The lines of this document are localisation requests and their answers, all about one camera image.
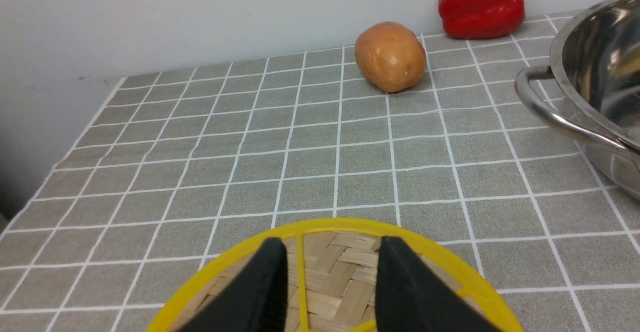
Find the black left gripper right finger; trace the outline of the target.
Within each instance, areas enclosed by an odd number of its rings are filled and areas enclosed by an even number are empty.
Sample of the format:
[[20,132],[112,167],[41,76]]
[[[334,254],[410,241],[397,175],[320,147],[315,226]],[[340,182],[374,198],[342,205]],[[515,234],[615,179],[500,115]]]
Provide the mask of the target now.
[[375,281],[379,332],[498,332],[396,236],[383,236]]

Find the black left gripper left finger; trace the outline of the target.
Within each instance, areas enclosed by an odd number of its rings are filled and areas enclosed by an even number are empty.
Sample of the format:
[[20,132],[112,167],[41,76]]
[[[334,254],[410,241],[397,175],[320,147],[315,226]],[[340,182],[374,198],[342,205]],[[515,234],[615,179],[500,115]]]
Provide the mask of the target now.
[[288,259],[282,240],[268,237],[246,266],[179,332],[283,332],[288,309]]

